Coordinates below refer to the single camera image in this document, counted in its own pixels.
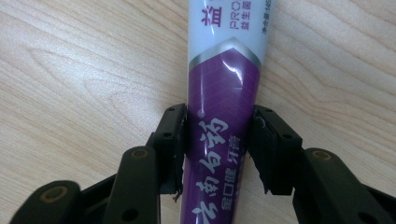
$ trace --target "table surface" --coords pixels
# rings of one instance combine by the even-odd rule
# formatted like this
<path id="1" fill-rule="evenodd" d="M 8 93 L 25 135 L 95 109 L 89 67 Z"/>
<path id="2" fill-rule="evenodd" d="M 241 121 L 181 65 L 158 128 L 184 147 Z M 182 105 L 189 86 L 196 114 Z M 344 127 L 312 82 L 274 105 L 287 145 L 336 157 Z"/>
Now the table surface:
<path id="1" fill-rule="evenodd" d="M 0 222 L 53 180 L 85 189 L 117 172 L 170 105 L 186 102 L 188 3 L 1 0 Z M 304 147 L 337 154 L 396 196 L 396 2 L 278 0 L 257 104 Z M 162 196 L 163 223 L 180 201 Z M 296 223 L 252 159 L 236 223 Z"/>

